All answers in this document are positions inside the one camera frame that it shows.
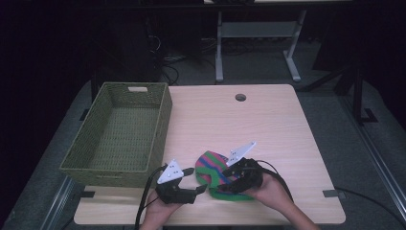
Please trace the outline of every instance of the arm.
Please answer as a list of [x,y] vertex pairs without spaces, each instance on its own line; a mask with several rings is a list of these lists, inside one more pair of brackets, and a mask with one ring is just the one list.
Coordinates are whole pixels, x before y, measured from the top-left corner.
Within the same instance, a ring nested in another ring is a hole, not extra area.
[[140,228],[141,230],[156,230],[162,227],[170,215],[182,206],[182,204],[178,203],[164,203],[164,201],[158,198],[155,191],[148,196],[147,204],[149,205],[147,206],[146,215]]
[[281,183],[272,175],[264,173],[260,188],[249,189],[244,193],[265,206],[283,214],[299,230],[317,230],[319,227],[287,195]]

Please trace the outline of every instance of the woven basket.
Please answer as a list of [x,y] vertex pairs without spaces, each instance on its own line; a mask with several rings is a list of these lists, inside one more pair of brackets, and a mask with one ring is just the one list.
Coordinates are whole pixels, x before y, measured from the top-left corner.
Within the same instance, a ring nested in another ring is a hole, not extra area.
[[84,185],[145,187],[162,165],[171,108],[165,83],[106,82],[60,169]]

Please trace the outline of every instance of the rainbow striped cloth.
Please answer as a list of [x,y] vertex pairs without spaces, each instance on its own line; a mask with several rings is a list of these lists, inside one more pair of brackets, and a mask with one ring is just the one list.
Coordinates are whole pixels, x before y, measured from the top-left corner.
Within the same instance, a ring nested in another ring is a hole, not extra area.
[[227,161],[228,158],[221,154],[206,151],[199,157],[195,164],[197,181],[200,184],[208,184],[210,195],[214,198],[230,201],[252,200],[248,195],[235,195],[217,189],[218,185],[230,184],[237,179],[234,175],[225,177],[222,174],[222,172],[228,168],[226,165]]

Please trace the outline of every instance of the table top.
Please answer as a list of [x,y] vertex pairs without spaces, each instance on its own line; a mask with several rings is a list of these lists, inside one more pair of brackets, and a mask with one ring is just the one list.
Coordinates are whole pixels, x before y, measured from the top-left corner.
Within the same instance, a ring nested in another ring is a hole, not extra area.
[[[181,168],[194,167],[206,150],[229,156],[251,141],[247,158],[272,164],[286,181],[295,203],[316,223],[346,219],[326,166],[292,86],[287,84],[172,86],[173,107],[164,162],[176,159]],[[237,94],[246,97],[236,100]],[[194,189],[195,176],[180,187]],[[86,186],[93,198],[82,198],[77,224],[134,224],[143,189]],[[223,201],[206,191],[194,204],[174,213],[167,225],[279,225],[288,220],[255,200]]]

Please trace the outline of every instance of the gray carpet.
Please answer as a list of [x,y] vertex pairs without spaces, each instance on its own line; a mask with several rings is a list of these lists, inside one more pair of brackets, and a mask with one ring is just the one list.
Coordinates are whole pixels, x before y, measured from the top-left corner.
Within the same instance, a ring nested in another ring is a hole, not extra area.
[[[287,66],[282,58],[282,50],[288,41],[280,43],[261,42],[249,53],[224,57],[224,82],[222,84],[289,83],[295,88],[305,86],[319,79],[327,72],[311,70],[319,44],[300,43],[294,59],[303,80],[295,83],[290,79]],[[179,72],[179,85],[215,84],[214,55],[206,55],[202,61],[185,60],[172,64]],[[174,79],[175,72],[165,68]],[[336,80],[329,81],[309,93],[298,93],[304,114],[314,134],[316,143],[326,163],[327,170],[335,186],[348,189],[364,196],[379,200],[398,215],[395,204],[375,170],[370,155],[345,112],[341,99],[332,92]],[[90,106],[90,85],[87,83],[65,119],[54,139],[44,152],[24,193],[16,203],[9,221],[3,229],[40,229],[52,200],[64,175],[58,166],[71,145],[79,129],[79,120],[84,109]],[[402,188],[406,188],[406,134],[382,103],[379,94],[365,83],[365,107],[372,110],[379,123],[366,124],[365,128],[381,151],[387,165]],[[79,193],[83,186],[75,184],[56,229],[69,223],[66,229],[132,229],[132,226],[79,226],[69,222],[76,211]],[[401,225],[387,211],[365,198],[345,193],[341,199],[347,215],[340,225],[322,225],[322,229],[402,229]],[[170,227],[169,229],[191,229]],[[193,229],[218,229],[206,227]],[[270,227],[234,227],[233,229],[270,229]]]

